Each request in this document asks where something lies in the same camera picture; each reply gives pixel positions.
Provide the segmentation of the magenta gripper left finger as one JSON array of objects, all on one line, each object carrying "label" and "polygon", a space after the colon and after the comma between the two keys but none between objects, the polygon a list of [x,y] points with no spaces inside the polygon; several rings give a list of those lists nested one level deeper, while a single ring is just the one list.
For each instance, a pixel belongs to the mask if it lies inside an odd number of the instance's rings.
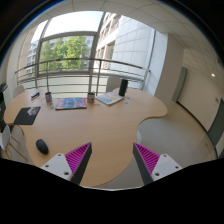
[{"label": "magenta gripper left finger", "polygon": [[57,153],[42,169],[79,185],[91,154],[92,144],[86,143],[66,154]]}]

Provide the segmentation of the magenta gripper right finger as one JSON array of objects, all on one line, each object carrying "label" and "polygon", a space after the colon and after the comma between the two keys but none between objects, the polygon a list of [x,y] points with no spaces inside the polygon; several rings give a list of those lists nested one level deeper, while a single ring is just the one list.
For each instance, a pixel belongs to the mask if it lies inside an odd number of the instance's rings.
[{"label": "magenta gripper right finger", "polygon": [[137,143],[133,144],[133,154],[145,185],[182,169],[168,154],[159,155]]}]

